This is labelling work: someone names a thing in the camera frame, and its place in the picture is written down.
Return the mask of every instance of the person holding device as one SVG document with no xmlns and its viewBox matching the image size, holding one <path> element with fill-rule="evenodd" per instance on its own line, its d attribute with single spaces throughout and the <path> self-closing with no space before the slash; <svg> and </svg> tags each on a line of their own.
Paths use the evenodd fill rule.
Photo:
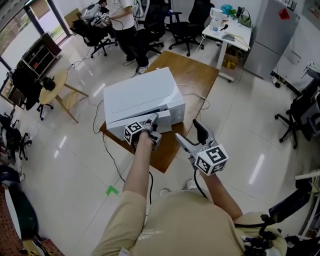
<svg viewBox="0 0 320 256">
<path fill-rule="evenodd" d="M 259 213 L 243 214 L 216 174 L 203 177 L 212 200 L 204 198 L 195 182 L 186 190 L 161 191 L 147 214 L 149 164 L 154 142 L 142 131 L 120 203 L 109 220 L 92 256 L 242 256 L 243 237 L 257 237 L 259 228 L 236 228 L 235 224 L 261 223 Z M 285 256 L 286 241 L 275 229 L 272 250 Z"/>
<path fill-rule="evenodd" d="M 149 60 L 135 28 L 132 0 L 106 0 L 106 3 L 115 37 L 126 54 L 126 61 L 123 65 L 126 66 L 136 61 L 138 63 L 136 73 L 143 74 L 149 66 Z"/>
</svg>

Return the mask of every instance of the forearm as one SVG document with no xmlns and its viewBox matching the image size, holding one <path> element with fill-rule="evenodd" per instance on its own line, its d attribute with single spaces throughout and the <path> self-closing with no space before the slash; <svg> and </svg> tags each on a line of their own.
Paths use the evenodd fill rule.
<svg viewBox="0 0 320 256">
<path fill-rule="evenodd" d="M 125 9 L 119 11 L 117 14 L 110 16 L 110 18 L 112 20 L 116 20 L 116 19 L 125 17 L 127 15 L 131 15 L 131 14 L 132 14 L 132 8 L 131 8 L 131 6 L 128 6 Z"/>
<path fill-rule="evenodd" d="M 202 172 L 200 172 L 200 174 L 203 177 L 216 206 L 223 209 L 233 220 L 243 215 L 240 207 L 225 189 L 217 175 L 213 174 L 211 176 L 207 176 Z"/>
<path fill-rule="evenodd" d="M 153 142 L 149 139 L 149 134 L 143 132 L 140 135 L 133 164 L 126 178 L 123 191 L 135 192 L 147 199 L 152 146 Z"/>
</svg>

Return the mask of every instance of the wooden table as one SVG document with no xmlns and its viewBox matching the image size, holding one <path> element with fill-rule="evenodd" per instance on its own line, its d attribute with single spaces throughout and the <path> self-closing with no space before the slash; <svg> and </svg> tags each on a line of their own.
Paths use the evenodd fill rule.
<svg viewBox="0 0 320 256">
<path fill-rule="evenodd" d="M 208 96 L 219 70 L 209 65 L 203 64 L 188 57 L 184 57 L 169 51 L 164 51 L 146 70 L 151 72 L 156 68 L 169 67 L 177 84 L 193 85 L 205 98 Z M 172 131 L 162 134 L 162 142 L 156 152 L 152 153 L 150 165 L 165 173 L 175 158 L 180 145 L 176 141 L 175 133 L 186 136 L 193 125 L 204 100 L 199 98 L 195 89 L 191 86 L 179 86 L 185 100 L 184 122 L 172 126 Z M 106 122 L 101 126 L 100 131 L 120 146 L 133 152 L 131 146 L 126 141 L 121 141 L 112 133 L 107 131 Z"/>
<path fill-rule="evenodd" d="M 54 74 L 53 81 L 55 82 L 55 88 L 53 90 L 46 90 L 42 88 L 40 93 L 40 104 L 46 105 L 49 104 L 54 98 L 61 105 L 65 112 L 78 124 L 78 120 L 70 113 L 70 109 L 77 102 L 78 93 L 84 96 L 88 96 L 88 94 L 73 88 L 72 86 L 66 84 L 68 78 L 68 71 L 66 69 L 61 69 Z M 63 87 L 67 87 L 72 91 L 69 92 L 63 99 L 58 95 Z"/>
</svg>

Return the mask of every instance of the brick-patterned rug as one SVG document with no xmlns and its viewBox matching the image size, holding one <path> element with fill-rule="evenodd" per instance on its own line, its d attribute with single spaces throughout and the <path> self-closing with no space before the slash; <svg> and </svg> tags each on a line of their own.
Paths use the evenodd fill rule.
<svg viewBox="0 0 320 256">
<path fill-rule="evenodd" d="M 21 256 L 19 252 L 23 248 L 14 224 L 11 220 L 6 203 L 5 189 L 0 186 L 0 255 Z"/>
</svg>

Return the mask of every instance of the printer lid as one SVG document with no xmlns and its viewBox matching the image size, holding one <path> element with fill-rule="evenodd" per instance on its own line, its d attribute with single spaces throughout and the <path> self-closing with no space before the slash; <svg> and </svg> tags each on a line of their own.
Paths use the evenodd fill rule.
<svg viewBox="0 0 320 256">
<path fill-rule="evenodd" d="M 168 67 L 105 87 L 103 98 L 107 124 L 183 99 Z"/>
<path fill-rule="evenodd" d="M 126 81 L 106 87 L 105 100 L 114 102 L 109 105 L 112 113 L 143 105 L 147 102 L 168 97 L 174 90 L 172 75 L 163 68 Z"/>
</svg>

